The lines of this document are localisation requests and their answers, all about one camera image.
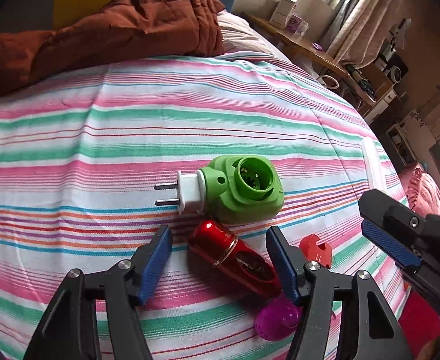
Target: striped bedsheet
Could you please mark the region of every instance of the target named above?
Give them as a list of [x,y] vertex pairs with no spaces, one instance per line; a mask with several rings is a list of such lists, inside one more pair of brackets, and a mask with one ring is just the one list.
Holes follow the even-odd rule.
[[[316,233],[334,249],[334,271],[370,271],[398,314],[401,275],[360,231],[366,136],[375,139],[348,102],[292,64],[252,52],[99,66],[1,99],[0,349],[22,359],[68,270],[107,269],[164,223],[173,253],[139,313],[153,358],[283,359],[291,337],[271,343],[255,333],[264,300],[188,252],[199,218],[154,205],[172,193],[155,183],[222,154],[268,157],[286,193],[276,218],[235,233],[265,256],[271,225],[294,245]],[[406,204],[377,146],[388,192]],[[333,308],[327,359],[339,333],[341,305]],[[105,304],[97,310],[103,358],[113,359]]]

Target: blue gripper pad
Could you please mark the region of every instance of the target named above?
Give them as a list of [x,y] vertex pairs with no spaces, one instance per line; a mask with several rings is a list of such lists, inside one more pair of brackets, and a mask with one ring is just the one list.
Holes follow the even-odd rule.
[[140,306],[145,305],[146,301],[155,292],[163,268],[170,257],[171,244],[171,230],[167,228],[158,240],[156,247],[151,252],[150,259],[143,270],[142,284],[137,294]]
[[362,234],[392,257],[401,268],[410,265],[419,267],[422,263],[421,258],[415,256],[394,237],[366,219],[362,222]]
[[282,284],[283,293],[294,304],[298,304],[300,302],[300,292],[298,291],[297,275],[294,266],[287,257],[280,240],[272,228],[267,230],[265,243],[272,264]]

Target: green plug-in device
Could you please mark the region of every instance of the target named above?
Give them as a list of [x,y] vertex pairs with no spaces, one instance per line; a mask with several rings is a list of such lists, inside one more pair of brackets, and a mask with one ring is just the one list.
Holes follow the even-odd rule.
[[259,155],[221,155],[194,174],[177,173],[177,182],[156,184],[156,190],[177,190],[180,215],[197,212],[221,223],[238,225],[273,218],[283,205],[283,188],[273,164]]

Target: orange comforter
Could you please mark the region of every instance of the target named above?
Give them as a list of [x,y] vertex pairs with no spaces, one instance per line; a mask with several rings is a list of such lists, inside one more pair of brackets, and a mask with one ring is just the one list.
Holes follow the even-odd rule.
[[219,0],[113,0],[59,31],[0,33],[0,96],[62,71],[161,55],[223,54]]

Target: wooden table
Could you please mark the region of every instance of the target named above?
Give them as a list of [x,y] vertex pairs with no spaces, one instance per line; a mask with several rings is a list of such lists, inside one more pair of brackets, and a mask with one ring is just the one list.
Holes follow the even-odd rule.
[[248,13],[246,13],[245,16],[248,21],[258,25],[262,30],[283,42],[287,47],[287,49],[284,50],[284,54],[289,57],[289,59],[291,59],[296,53],[299,53],[306,56],[312,62],[327,67],[343,78],[349,76],[348,72],[340,66],[338,62],[325,52],[315,49],[315,47],[312,46],[312,42],[309,40],[294,35],[286,30],[274,27],[269,24],[268,20],[262,19],[261,17],[250,15]]

